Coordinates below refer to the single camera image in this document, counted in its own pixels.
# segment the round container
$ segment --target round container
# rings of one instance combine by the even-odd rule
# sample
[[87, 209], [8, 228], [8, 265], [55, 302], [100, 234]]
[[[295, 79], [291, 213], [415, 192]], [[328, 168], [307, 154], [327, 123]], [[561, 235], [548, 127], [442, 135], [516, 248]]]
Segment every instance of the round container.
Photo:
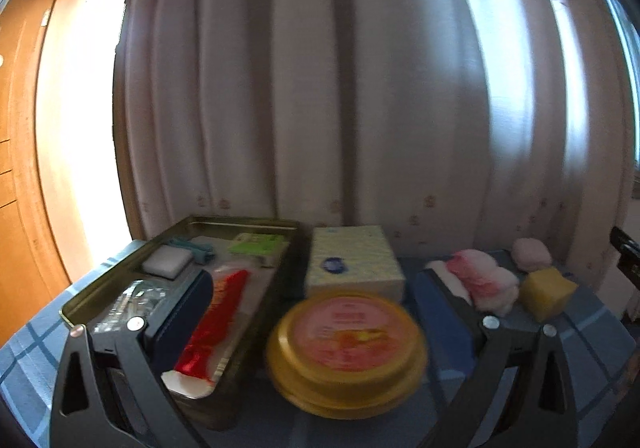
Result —
[[327, 291], [295, 306], [267, 345], [278, 391], [310, 414], [373, 417], [416, 391], [424, 337], [398, 305], [359, 291]]

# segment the teal object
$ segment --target teal object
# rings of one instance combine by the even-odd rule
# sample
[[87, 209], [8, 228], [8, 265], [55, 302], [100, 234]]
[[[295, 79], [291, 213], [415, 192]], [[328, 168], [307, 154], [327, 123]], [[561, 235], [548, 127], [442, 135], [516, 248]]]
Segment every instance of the teal object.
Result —
[[216, 258], [216, 252], [210, 244], [194, 244], [190, 240], [185, 240], [184, 238], [172, 238], [171, 240], [166, 241], [165, 244], [173, 246], [174, 248], [182, 248], [184, 250], [191, 251], [191, 253], [193, 253], [195, 263], [200, 264], [201, 266], [208, 264]]

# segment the curtain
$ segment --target curtain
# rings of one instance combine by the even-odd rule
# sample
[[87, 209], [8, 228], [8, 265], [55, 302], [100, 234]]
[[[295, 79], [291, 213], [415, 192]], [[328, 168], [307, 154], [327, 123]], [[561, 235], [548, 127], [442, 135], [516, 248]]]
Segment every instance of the curtain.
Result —
[[128, 0], [117, 53], [149, 237], [278, 217], [609, 267], [634, 136], [605, 0]]

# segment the yellow patterned box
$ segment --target yellow patterned box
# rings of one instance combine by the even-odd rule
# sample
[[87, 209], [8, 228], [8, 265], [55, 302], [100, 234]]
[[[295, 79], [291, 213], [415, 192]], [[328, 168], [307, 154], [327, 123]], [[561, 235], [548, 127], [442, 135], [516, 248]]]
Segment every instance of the yellow patterned box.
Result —
[[311, 297], [325, 289], [402, 301], [404, 276], [380, 226], [314, 229], [305, 293]]

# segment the blue oval logo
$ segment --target blue oval logo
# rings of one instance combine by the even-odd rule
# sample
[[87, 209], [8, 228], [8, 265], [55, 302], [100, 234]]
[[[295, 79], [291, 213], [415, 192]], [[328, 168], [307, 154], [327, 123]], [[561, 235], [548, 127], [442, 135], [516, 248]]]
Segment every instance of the blue oval logo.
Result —
[[330, 258], [326, 258], [322, 263], [322, 268], [333, 274], [341, 274], [347, 271], [347, 266], [345, 265], [343, 259], [339, 256], [331, 256]]

